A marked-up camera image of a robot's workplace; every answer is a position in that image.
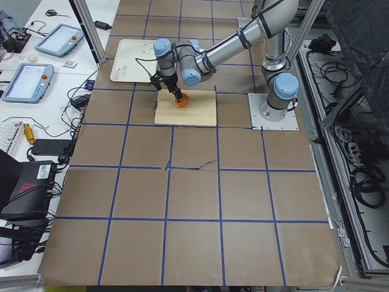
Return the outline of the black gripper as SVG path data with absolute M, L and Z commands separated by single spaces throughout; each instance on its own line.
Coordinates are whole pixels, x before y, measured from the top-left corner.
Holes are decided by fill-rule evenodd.
M 177 87 L 177 75 L 173 74 L 170 76 L 163 76 L 163 82 L 167 86 L 168 92 L 172 94 L 177 101 L 181 101 L 182 93 L 181 90 Z

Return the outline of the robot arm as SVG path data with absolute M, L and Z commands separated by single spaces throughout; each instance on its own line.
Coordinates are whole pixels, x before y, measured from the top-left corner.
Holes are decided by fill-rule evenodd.
M 283 33 L 297 10 L 298 1 L 295 0 L 255 1 L 249 22 L 206 50 L 200 50 L 196 40 L 171 43 L 166 38 L 160 38 L 153 44 L 159 68 L 150 77 L 151 83 L 157 90 L 164 83 L 180 102 L 183 94 L 177 86 L 178 80 L 187 86 L 196 86 L 202 76 L 215 71 L 219 64 L 263 40 L 266 47 L 261 70 L 269 88 L 267 104 L 273 109 L 283 110 L 287 105 L 281 103 L 283 96 L 274 96 L 274 86 L 275 79 L 287 72 Z

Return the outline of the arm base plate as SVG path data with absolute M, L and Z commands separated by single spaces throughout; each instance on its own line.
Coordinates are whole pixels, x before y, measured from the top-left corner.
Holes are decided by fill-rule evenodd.
M 248 93 L 253 130 L 298 131 L 295 110 L 277 110 L 267 104 L 268 94 Z

